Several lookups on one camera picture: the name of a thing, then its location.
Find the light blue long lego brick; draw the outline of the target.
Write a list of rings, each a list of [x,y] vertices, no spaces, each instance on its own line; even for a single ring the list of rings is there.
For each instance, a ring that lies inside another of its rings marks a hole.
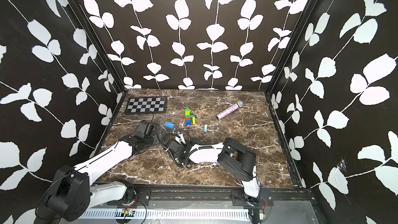
[[[170,129],[170,130],[174,130],[175,125],[174,125],[173,123],[171,123],[171,122],[166,121],[166,122],[164,123],[164,127],[165,127],[165,128],[168,128],[168,129]]]

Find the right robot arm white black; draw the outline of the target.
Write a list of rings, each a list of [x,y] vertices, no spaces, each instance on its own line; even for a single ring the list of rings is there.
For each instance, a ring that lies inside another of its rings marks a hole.
[[[182,168],[195,164],[212,163],[222,166],[228,173],[242,182],[245,195],[258,198],[261,184],[257,178],[256,153],[232,138],[215,145],[199,145],[193,142],[183,143],[176,134],[167,134],[173,139],[160,144],[170,155],[172,161]]]

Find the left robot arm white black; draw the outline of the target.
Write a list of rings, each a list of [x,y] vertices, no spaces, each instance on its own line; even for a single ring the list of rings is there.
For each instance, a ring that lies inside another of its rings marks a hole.
[[[59,168],[38,206],[72,222],[94,206],[122,199],[127,191],[126,184],[116,181],[94,186],[93,183],[121,161],[138,154],[138,148],[159,144],[161,137],[158,131],[146,136],[126,135],[83,163]]]

